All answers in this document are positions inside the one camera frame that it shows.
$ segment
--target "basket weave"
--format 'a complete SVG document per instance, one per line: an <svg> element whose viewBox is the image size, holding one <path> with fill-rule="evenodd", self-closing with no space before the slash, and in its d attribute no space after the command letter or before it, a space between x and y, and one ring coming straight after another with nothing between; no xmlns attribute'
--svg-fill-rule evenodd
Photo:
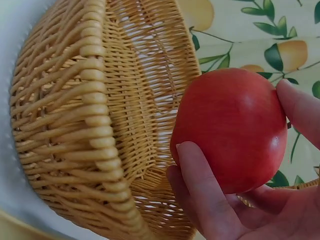
<svg viewBox="0 0 320 240"><path fill-rule="evenodd" d="M181 96L200 74L175 0L58 0L26 41L11 88L33 189L111 240L192 238L165 170Z"/></svg>

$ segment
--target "lemon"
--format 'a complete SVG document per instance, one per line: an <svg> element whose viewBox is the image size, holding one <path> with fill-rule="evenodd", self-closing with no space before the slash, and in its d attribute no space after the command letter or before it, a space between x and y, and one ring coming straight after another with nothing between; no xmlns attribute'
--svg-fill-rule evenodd
<svg viewBox="0 0 320 240"><path fill-rule="evenodd" d="M308 59L308 47L305 41L291 40L277 44L284 71L295 71Z"/></svg>
<svg viewBox="0 0 320 240"><path fill-rule="evenodd" d="M263 73L265 71L261 66L253 64L244 65L241 68L253 73Z"/></svg>
<svg viewBox="0 0 320 240"><path fill-rule="evenodd" d="M177 0L186 25L197 31L209 29L215 17L209 0Z"/></svg>

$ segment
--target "white surface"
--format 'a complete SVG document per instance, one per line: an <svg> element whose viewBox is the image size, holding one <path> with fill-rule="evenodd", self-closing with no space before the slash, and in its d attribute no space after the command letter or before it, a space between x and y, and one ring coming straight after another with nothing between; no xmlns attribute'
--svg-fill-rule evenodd
<svg viewBox="0 0 320 240"><path fill-rule="evenodd" d="M32 27L55 0L0 0L0 208L48 233L105 240L56 215L26 181L10 126L9 90L15 64Z"/></svg>

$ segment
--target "finger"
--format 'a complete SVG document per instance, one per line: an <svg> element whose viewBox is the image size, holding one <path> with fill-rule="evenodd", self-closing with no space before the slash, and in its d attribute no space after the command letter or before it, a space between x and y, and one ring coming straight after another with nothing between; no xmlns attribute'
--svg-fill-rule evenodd
<svg viewBox="0 0 320 240"><path fill-rule="evenodd" d="M241 194L241 197L249 201L253 206L271 214L278 214L286 205L295 189L280 188L274 189L262 185L254 190Z"/></svg>
<svg viewBox="0 0 320 240"><path fill-rule="evenodd" d="M187 141L177 147L177 152L204 236L237 239L246 228L229 205L201 149Z"/></svg>
<svg viewBox="0 0 320 240"><path fill-rule="evenodd" d="M320 149L320 100L297 90L286 79L278 83L276 91L293 126Z"/></svg>
<svg viewBox="0 0 320 240"><path fill-rule="evenodd" d="M184 182L180 168L176 165L170 166L166 171L166 175L175 195L176 202L183 209L190 222L202 234L203 231L194 208L194 203Z"/></svg>
<svg viewBox="0 0 320 240"><path fill-rule="evenodd" d="M275 217L258 208L245 205L236 195L226 195L225 197L242 224L249 229L257 229L265 226Z"/></svg>

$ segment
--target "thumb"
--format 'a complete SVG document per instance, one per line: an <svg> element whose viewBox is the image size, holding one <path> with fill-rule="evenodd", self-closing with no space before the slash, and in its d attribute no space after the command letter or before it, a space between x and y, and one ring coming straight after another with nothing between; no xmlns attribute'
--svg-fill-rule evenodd
<svg viewBox="0 0 320 240"><path fill-rule="evenodd" d="M276 92L286 116L294 127L320 149L320 100L281 80Z"/></svg>

